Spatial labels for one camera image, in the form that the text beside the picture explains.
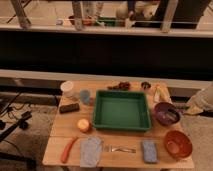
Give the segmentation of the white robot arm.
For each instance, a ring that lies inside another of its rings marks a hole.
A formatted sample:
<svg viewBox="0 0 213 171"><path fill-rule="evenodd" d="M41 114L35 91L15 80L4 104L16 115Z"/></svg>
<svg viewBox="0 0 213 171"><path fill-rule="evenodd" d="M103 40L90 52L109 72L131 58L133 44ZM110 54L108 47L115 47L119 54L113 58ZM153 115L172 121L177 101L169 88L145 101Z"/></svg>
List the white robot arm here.
<svg viewBox="0 0 213 171"><path fill-rule="evenodd" d="M186 103L189 115L197 115L202 112L213 112L213 86L198 91Z"/></svg>

